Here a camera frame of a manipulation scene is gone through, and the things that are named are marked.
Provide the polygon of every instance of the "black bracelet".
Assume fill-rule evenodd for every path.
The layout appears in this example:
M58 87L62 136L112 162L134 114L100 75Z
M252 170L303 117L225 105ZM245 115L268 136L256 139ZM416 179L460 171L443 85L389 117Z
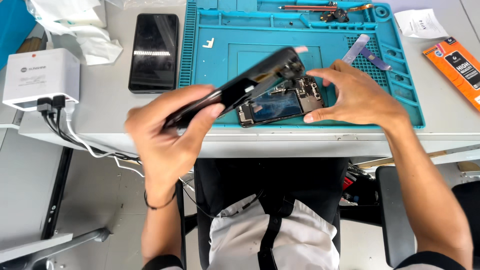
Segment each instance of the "black bracelet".
M177 190L175 188L175 192L173 192L173 196L172 196L172 199L170 201L168 201L165 205L161 206L161 207L152 207L148 204L147 202L147 191L145 190L144 191L144 199L145 199L145 205L147 205L148 208L150 208L151 210L157 210L157 209L162 209L162 208L165 208L167 207L172 201L173 199L175 198L175 195L177 194Z

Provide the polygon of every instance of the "hand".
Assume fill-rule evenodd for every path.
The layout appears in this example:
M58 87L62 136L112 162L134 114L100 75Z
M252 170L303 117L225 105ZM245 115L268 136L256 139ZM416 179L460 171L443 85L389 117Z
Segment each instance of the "hand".
M125 129L142 160L151 206L160 207L171 200L176 181L193 167L203 138L225 106L213 104L198 112L182 136L175 129L162 130L165 118L213 90L213 86L188 86L162 94L146 106L128 112Z
M383 128L398 121L408 121L402 105L386 93L368 74L341 60L330 68L313 69L308 75L323 78L323 85L335 84L337 101L334 106L317 109L306 114L303 120L312 123L325 119L355 124L377 124Z

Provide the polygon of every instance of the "black smartphone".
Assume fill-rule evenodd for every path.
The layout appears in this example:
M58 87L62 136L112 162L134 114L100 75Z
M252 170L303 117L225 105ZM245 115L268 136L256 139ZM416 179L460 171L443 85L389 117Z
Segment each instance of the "black smartphone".
M179 18L175 14L139 14L133 41L128 89L134 94L175 89Z
M164 128L186 128L201 109L215 103L225 105L221 117L279 84L286 87L295 85L295 79L304 71L305 67L295 49L288 47L278 50L203 99L169 115Z
M302 76L294 85L280 84L237 108L242 127L252 127L305 115L325 107L315 78Z

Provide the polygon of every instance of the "orange packaging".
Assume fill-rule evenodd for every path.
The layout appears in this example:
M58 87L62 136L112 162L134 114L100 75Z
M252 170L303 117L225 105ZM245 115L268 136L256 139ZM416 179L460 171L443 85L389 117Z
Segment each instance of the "orange packaging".
M480 110L480 62L453 37L423 52Z

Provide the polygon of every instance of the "gray tile floor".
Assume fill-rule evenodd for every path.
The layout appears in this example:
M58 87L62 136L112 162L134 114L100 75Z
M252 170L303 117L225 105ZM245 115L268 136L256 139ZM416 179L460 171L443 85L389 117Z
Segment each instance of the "gray tile floor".
M128 164L136 169L140 166ZM455 164L439 166L450 185L463 181ZM194 192L187 189L195 198ZM144 179L118 168L111 158L95 159L88 152L74 151L57 222L59 233L74 236L106 226L113 235L105 242L89 242L56 255L56 267L67 270L141 269L140 235L146 208ZM184 196L185 213L196 212ZM385 262L382 228L352 221L341 222L340 269L389 270ZM197 230L186 237L187 266L200 270Z

